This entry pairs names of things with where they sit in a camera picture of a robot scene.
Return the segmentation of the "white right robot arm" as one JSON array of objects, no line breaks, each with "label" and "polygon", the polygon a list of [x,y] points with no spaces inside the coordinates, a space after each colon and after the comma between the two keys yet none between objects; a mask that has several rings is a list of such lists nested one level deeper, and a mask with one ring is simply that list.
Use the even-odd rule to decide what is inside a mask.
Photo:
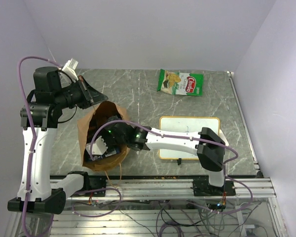
[{"label": "white right robot arm", "polygon": [[197,156],[201,166],[208,171],[208,191],[216,196],[225,190],[223,158],[226,144],[210,128],[204,127],[200,132],[170,132],[126,123],[112,116],[100,134],[108,147],[127,146],[135,151],[165,149]]}]

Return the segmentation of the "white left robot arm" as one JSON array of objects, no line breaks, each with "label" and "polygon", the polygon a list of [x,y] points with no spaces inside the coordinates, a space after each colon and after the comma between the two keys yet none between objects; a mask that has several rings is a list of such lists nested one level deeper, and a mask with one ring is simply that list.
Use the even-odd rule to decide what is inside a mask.
[{"label": "white left robot arm", "polygon": [[24,137],[23,174],[17,196],[7,203],[14,212],[60,214],[72,194],[85,196],[91,184],[86,172],[72,171],[60,184],[50,184],[51,151],[63,109],[93,107],[108,98],[74,68],[37,68],[35,88],[20,111]]}]

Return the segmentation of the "brown paper bag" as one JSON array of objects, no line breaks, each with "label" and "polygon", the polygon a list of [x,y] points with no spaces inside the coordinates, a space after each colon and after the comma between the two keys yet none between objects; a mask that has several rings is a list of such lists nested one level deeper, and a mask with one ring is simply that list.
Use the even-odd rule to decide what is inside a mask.
[{"label": "brown paper bag", "polygon": [[123,120],[129,120],[127,110],[124,107],[119,106],[116,103],[106,101],[99,105],[93,106],[91,110],[83,118],[77,121],[78,128],[78,141],[81,155],[81,164],[95,172],[105,172],[108,177],[108,171],[119,167],[119,172],[122,172],[122,162],[128,155],[130,149],[128,147],[121,146],[121,152],[117,155],[113,155],[104,159],[95,161],[86,161],[87,155],[86,144],[91,141],[91,138],[95,134],[96,130],[107,122],[110,116],[120,115]]}]

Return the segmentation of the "green Chiuba chips bag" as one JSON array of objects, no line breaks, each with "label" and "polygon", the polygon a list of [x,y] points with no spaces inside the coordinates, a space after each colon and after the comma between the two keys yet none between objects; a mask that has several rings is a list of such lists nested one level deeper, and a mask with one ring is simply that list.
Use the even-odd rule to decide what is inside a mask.
[{"label": "green Chiuba chips bag", "polygon": [[171,95],[202,96],[204,75],[161,69],[157,91]]}]

